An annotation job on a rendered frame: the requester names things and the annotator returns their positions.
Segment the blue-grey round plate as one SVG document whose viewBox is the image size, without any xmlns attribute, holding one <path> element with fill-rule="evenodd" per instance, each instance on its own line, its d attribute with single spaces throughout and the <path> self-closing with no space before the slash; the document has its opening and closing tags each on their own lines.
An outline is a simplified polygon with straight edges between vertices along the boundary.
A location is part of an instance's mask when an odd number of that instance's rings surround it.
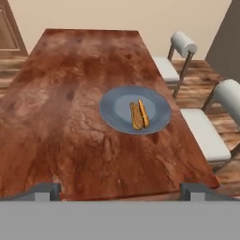
<svg viewBox="0 0 240 240">
<path fill-rule="evenodd" d="M 130 103 L 141 100 L 150 124 L 141 130 L 132 126 Z M 147 135 L 160 132 L 171 120 L 172 110 L 166 98 L 155 90 L 126 85 L 108 91 L 99 102 L 102 119 L 112 128 L 131 135 Z"/>
</svg>

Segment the brown wooden panelled door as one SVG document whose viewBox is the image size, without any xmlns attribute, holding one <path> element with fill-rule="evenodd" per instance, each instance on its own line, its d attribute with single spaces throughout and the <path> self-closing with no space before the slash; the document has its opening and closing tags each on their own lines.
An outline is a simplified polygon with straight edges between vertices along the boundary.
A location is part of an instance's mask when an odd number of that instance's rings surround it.
<svg viewBox="0 0 240 240">
<path fill-rule="evenodd" d="M 23 38 L 8 0 L 0 0 L 0 57 L 27 56 Z"/>
</svg>

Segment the white cushioned metal chair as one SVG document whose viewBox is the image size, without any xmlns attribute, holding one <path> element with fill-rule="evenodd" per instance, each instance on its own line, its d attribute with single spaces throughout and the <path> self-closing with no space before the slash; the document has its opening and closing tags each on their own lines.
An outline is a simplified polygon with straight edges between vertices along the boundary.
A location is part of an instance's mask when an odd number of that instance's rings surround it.
<svg viewBox="0 0 240 240">
<path fill-rule="evenodd" d="M 177 31 L 171 36 L 171 46 L 167 57 L 153 56 L 157 69 L 167 86 L 173 90 L 172 96 L 177 97 L 181 84 L 188 71 L 190 62 L 197 51 L 196 43 L 184 32 Z M 173 53 L 178 52 L 185 63 L 180 73 L 173 66 Z"/>
<path fill-rule="evenodd" d="M 210 165 L 225 165 L 234 157 L 240 156 L 240 143 L 230 150 L 207 117 L 207 110 L 215 102 L 219 103 L 240 127 L 240 83 L 233 79 L 218 83 L 201 109 L 181 109 L 181 114 L 207 162 Z"/>
</svg>

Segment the brown hot dog bun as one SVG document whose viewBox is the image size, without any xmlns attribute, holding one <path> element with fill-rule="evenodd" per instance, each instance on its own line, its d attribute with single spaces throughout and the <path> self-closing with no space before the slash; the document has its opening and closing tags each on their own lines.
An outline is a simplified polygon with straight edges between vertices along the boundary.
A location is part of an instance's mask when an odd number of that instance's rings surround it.
<svg viewBox="0 0 240 240">
<path fill-rule="evenodd" d="M 139 99 L 138 102 L 131 102 L 129 107 L 132 126 L 137 130 L 147 128 L 150 124 L 150 120 L 143 102 Z"/>
</svg>

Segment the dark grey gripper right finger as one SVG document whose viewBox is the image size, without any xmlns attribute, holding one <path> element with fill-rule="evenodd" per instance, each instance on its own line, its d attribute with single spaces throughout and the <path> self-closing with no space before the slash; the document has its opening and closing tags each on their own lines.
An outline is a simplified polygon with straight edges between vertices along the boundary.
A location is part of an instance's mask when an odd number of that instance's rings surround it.
<svg viewBox="0 0 240 240">
<path fill-rule="evenodd" d="M 235 201 L 235 198 L 222 195 L 201 183 L 182 183 L 179 199 L 189 202 Z"/>
</svg>

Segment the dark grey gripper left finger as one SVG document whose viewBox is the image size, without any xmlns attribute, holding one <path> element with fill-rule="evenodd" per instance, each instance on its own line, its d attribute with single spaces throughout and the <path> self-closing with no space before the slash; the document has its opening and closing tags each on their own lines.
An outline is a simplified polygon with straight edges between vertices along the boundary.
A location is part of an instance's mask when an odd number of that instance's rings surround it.
<svg viewBox="0 0 240 240">
<path fill-rule="evenodd" d="M 60 200 L 59 183 L 40 183 L 21 194 L 3 198 L 3 201 L 51 202 Z"/>
</svg>

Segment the brown wooden dining table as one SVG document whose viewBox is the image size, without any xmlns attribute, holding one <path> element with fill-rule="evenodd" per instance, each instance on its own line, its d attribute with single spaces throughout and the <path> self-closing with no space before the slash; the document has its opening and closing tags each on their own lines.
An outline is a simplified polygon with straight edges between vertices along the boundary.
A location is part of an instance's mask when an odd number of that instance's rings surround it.
<svg viewBox="0 0 240 240">
<path fill-rule="evenodd" d="M 172 108 L 159 133 L 109 127 L 99 102 L 114 87 L 144 86 Z M 136 31 L 46 30 L 0 101 L 0 198 L 41 182 L 66 200 L 111 200 L 218 187 L 172 94 Z"/>
</svg>

